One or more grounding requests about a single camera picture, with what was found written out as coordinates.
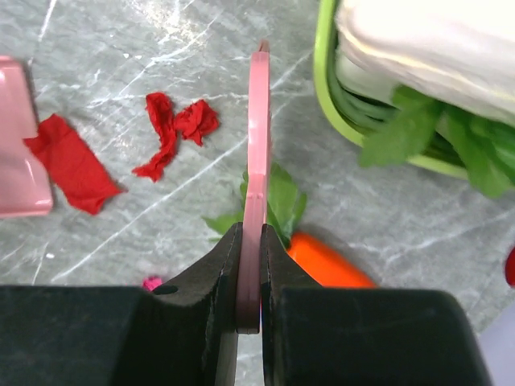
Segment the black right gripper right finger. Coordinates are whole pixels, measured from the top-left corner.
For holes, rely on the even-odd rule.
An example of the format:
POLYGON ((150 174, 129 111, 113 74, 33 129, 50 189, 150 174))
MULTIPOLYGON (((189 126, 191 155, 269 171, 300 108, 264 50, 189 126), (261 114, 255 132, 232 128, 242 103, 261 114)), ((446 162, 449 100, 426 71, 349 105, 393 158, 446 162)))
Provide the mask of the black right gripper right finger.
POLYGON ((449 293, 323 287, 269 225, 260 253, 266 384, 491 384, 472 327, 449 293))

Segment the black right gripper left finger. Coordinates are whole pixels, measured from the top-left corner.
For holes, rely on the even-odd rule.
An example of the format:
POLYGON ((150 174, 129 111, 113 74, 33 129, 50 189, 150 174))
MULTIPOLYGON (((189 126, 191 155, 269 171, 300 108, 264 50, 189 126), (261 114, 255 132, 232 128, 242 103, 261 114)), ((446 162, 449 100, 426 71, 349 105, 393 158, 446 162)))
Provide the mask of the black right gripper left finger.
POLYGON ((242 226, 153 291, 4 285, 4 385, 231 385, 242 226))

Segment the pink plastic brush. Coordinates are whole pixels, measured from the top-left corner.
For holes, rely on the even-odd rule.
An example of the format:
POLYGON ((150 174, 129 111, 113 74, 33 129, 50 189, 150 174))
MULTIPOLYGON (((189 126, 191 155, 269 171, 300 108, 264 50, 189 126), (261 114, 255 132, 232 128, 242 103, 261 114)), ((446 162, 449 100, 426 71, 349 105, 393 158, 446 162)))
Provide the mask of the pink plastic brush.
POLYGON ((260 243, 267 217, 270 164, 270 44, 263 39, 251 55, 249 68, 248 183, 235 303, 240 334, 257 334, 260 328, 260 243))

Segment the pink plastic dustpan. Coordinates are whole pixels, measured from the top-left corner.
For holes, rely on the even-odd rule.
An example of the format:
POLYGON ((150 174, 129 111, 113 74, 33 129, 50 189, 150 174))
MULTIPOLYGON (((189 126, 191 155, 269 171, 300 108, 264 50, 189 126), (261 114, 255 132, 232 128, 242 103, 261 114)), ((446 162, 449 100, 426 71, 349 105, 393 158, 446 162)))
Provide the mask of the pink plastic dustpan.
POLYGON ((24 140, 37 134, 31 90, 23 65, 1 58, 1 217, 45 216, 52 189, 41 162, 24 140))

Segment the large red paper scrap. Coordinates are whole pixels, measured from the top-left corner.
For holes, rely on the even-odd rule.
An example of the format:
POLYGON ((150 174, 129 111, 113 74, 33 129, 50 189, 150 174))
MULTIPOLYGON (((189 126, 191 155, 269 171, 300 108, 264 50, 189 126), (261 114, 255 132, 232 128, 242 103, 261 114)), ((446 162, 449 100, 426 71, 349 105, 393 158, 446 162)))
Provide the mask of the large red paper scrap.
POLYGON ((95 216, 105 202, 123 192, 86 142, 61 116, 53 114, 40 122, 36 136, 23 142, 71 206, 95 216))

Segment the toy carrot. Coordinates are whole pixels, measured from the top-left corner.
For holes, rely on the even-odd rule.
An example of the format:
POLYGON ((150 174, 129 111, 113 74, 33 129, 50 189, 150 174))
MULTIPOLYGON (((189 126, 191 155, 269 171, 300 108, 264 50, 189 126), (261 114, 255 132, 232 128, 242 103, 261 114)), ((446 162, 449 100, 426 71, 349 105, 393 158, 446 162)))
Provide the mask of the toy carrot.
POLYGON ((244 253, 260 258, 262 227, 275 230, 279 244, 287 256, 316 282, 325 287, 371 289, 377 284, 341 253, 319 238, 299 230, 299 222, 307 207, 307 194, 301 190, 286 169, 274 162, 268 174, 266 199, 248 197, 249 176, 244 173, 240 184, 241 209, 217 217, 205 217, 204 222, 214 232, 225 234, 233 224, 245 219, 242 246, 244 253))

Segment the small magenta paper ball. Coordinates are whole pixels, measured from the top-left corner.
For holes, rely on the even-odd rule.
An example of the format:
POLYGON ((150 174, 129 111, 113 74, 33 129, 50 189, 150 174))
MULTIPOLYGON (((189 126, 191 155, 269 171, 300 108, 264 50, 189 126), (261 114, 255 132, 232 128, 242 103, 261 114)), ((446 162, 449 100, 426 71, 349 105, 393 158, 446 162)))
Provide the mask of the small magenta paper ball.
POLYGON ((163 279, 158 276, 147 277, 142 281, 142 288, 152 292, 163 284, 163 279))

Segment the red chili toy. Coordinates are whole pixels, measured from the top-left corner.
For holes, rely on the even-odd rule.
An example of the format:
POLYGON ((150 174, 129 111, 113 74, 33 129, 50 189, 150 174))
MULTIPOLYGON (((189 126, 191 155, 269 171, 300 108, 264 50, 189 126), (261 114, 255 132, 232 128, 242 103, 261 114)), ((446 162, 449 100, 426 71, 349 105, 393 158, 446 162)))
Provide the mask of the red chili toy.
POLYGON ((510 287, 515 286, 515 247, 511 249, 505 260, 505 280, 510 287))

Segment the curved red paper scrap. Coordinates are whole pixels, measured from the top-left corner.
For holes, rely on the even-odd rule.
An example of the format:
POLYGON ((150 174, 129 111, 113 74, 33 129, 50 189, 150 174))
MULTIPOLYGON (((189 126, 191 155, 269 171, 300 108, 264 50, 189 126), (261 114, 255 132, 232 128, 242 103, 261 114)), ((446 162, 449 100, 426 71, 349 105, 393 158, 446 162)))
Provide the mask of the curved red paper scrap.
POLYGON ((146 96, 146 111, 159 136, 160 147, 147 163, 135 167, 132 173, 150 178, 154 183, 163 177, 164 168, 176 156, 180 138, 202 146, 203 138, 220 125, 218 113, 205 100, 198 100, 174 114, 171 99, 162 92, 153 92, 146 96))

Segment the white bok choy toy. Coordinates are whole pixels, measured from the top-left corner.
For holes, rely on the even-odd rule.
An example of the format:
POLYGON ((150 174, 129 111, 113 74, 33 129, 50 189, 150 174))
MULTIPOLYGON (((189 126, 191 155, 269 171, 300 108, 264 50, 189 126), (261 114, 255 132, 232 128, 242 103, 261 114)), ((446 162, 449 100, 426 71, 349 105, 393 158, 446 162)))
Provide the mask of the white bok choy toy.
POLYGON ((362 166, 400 164, 442 138, 469 183, 494 198, 514 185, 514 4, 511 1, 343 1, 342 59, 393 106, 367 134, 362 166))

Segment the green plastic tray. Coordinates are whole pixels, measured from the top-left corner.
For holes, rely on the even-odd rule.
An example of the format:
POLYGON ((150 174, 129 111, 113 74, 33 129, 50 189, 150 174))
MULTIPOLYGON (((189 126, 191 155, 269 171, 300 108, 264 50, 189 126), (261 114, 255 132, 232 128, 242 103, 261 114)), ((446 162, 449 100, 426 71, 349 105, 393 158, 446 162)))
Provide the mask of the green plastic tray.
MULTIPOLYGON (((343 89, 336 76, 338 38, 334 16, 339 3, 319 3, 313 73, 319 104, 331 125, 347 140, 363 146, 364 136, 382 128, 397 110, 386 103, 343 89)), ((466 179, 467 172, 452 146, 437 136, 426 152, 408 163, 434 172, 466 179)))

